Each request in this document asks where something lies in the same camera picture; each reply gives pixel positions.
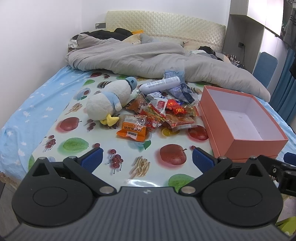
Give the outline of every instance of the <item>plush duck's yellow foot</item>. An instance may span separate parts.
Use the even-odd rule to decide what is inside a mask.
[[[110,114],[108,114],[106,119],[108,126],[113,126],[119,120],[119,117],[112,117]]]
[[[103,125],[107,125],[107,119],[101,120],[100,121]]]

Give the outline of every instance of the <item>blue curtain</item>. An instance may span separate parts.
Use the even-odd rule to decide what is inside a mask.
[[[289,71],[294,55],[295,51],[289,49],[281,77],[269,102],[287,124],[296,114],[296,81]]]

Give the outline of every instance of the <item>headboard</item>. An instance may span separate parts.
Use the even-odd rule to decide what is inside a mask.
[[[226,27],[200,18],[179,14],[149,11],[108,11],[106,30],[124,28],[129,31],[143,29],[145,34],[161,41],[194,41],[222,51]]]

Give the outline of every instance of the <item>blue chair back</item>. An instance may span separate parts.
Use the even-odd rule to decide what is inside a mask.
[[[270,83],[277,63],[277,58],[266,52],[262,52],[259,56],[253,76],[259,80],[265,88],[267,88]]]

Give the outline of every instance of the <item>plush duck's blue hat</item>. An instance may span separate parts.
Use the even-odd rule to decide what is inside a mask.
[[[137,82],[136,78],[134,78],[134,77],[127,77],[126,81],[130,85],[131,91],[133,91],[138,85],[138,82]]]

